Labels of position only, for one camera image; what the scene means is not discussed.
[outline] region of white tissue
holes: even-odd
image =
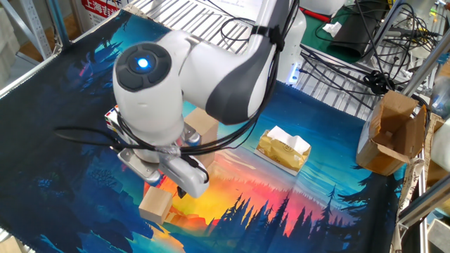
[[[268,134],[268,137],[272,139],[276,139],[286,145],[289,145],[299,154],[303,154],[311,147],[308,142],[304,141],[300,136],[291,136],[286,133],[284,130],[275,126]]]
[[[342,25],[339,22],[336,22],[335,24],[326,24],[322,29],[324,29],[325,32],[331,34],[331,37],[334,38],[341,27]]]

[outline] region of red label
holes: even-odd
[[[111,16],[111,14],[119,10],[115,6],[107,4],[101,0],[82,0],[82,5],[88,11],[104,18]]]

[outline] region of pine tree silhouette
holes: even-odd
[[[281,206],[276,210],[275,217],[272,219],[270,224],[267,226],[266,235],[264,236],[264,240],[262,242],[262,245],[260,247],[259,252],[267,252],[269,250],[269,246],[272,242],[272,240],[275,237],[275,234],[277,233],[277,230],[280,229],[280,224],[283,219],[284,212],[286,210],[286,207],[289,203],[289,195],[286,195],[286,197],[283,200],[283,203]]]
[[[350,204],[342,210],[355,218],[347,226],[333,229],[341,241],[348,243],[346,249],[335,251],[345,253],[388,252],[390,238],[397,212],[398,188],[402,179],[395,180],[393,175],[381,176],[371,173],[359,182],[364,188],[351,195],[338,195]]]
[[[230,228],[229,221],[231,221],[232,217],[236,213],[236,210],[238,209],[237,206],[238,206],[241,198],[242,198],[242,193],[240,194],[240,196],[238,197],[238,199],[236,200],[234,205],[232,207],[228,208],[225,211],[225,213],[222,215],[219,222],[217,222],[216,227],[214,228],[214,230],[211,233],[212,237],[223,238],[224,236],[229,236],[229,235],[227,235],[227,233],[229,233],[229,228]]]
[[[248,221],[250,220],[250,217],[252,216],[253,207],[254,207],[254,206],[252,206],[252,207],[250,208],[250,211],[247,212],[247,215],[245,215],[245,218],[244,218],[244,220],[242,221],[242,224],[241,224],[242,226],[241,226],[241,228],[243,228],[244,231],[245,231],[245,228],[247,228]]]
[[[284,216],[280,227],[276,230],[274,238],[271,240],[268,252],[279,253],[288,249],[288,237],[285,235],[286,225],[288,224],[289,214]]]
[[[253,215],[252,219],[250,220],[250,223],[248,224],[247,228],[245,229],[244,235],[242,238],[238,241],[236,248],[234,249],[234,252],[244,252],[244,249],[250,249],[252,246],[252,243],[257,239],[258,234],[258,225],[261,221],[263,214],[266,212],[267,205],[269,204],[269,201],[266,201],[266,204],[264,204],[259,211]]]
[[[250,199],[246,202],[242,201],[240,206],[237,208],[236,213],[231,217],[231,223],[229,224],[229,234],[232,237],[240,237],[244,233],[245,226],[242,227],[242,220],[244,218],[245,212],[247,211]]]
[[[309,213],[308,217],[304,220],[298,238],[298,249],[301,249],[303,252],[306,252],[305,249],[308,249],[309,247],[308,237],[309,234],[311,233],[311,227],[312,227],[312,211]]]
[[[305,209],[305,207],[303,207],[302,212],[300,212],[299,216],[297,217],[297,221],[294,224],[294,228],[290,232],[289,238],[296,240],[300,237],[300,232],[302,230],[302,224],[303,224],[305,212],[306,212],[306,209]]]
[[[261,215],[256,231],[251,238],[251,252],[259,252],[259,248],[262,246],[264,236],[266,235],[267,228],[269,227],[269,215],[273,210],[274,206],[272,205],[263,215]]]
[[[214,222],[214,218],[212,218],[211,222],[206,227],[205,232],[203,233],[203,236],[209,236],[210,235],[213,222]]]
[[[315,227],[316,229],[313,229],[314,233],[311,233],[311,251],[312,252],[322,252],[323,251],[323,242],[326,239],[326,235],[328,232],[328,229],[330,227],[329,221],[331,216],[331,201],[335,197],[335,189],[336,186],[333,187],[333,190],[328,194],[328,197],[330,200],[328,201],[328,204],[326,207],[322,210],[322,219],[318,220],[316,222]]]

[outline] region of power cord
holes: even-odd
[[[367,33],[367,36],[368,36],[369,41],[370,41],[370,43],[371,43],[371,46],[372,46],[372,48],[373,48],[373,55],[374,55],[375,58],[377,59],[377,64],[378,64],[378,67],[380,68],[380,73],[381,73],[383,79],[385,80],[385,84],[381,84],[381,86],[386,85],[386,86],[388,86],[391,90],[394,90],[394,87],[390,84],[390,82],[388,81],[388,78],[385,76],[385,73],[383,72],[383,67],[381,67],[380,57],[378,57],[378,52],[376,51],[375,42],[373,42],[372,34],[371,34],[371,32],[369,32],[369,30],[368,30],[368,26],[367,26],[367,23],[366,23],[366,19],[365,19],[365,17],[364,17],[364,14],[363,14],[363,11],[362,11],[362,9],[361,9],[361,6],[359,5],[359,0],[354,0],[354,2],[355,2],[355,4],[356,4],[356,7],[358,8],[359,13],[361,14],[361,19],[363,20],[364,29],[365,29],[365,31],[366,31],[366,33]]]

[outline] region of tissue package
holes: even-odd
[[[272,129],[272,131],[280,131],[281,129]],[[259,155],[263,159],[269,161],[270,163],[276,165],[277,167],[285,170],[286,172],[297,175],[303,164],[305,164],[308,160],[308,156],[311,152],[311,146],[307,144],[306,141],[303,141],[299,136],[290,137],[293,139],[295,143],[303,142],[306,143],[307,148],[304,149],[304,145],[301,145],[302,148],[294,149],[288,141],[280,141],[283,138],[273,138],[271,137],[271,132],[266,130],[264,135],[261,136],[258,146],[255,150],[255,154]]]

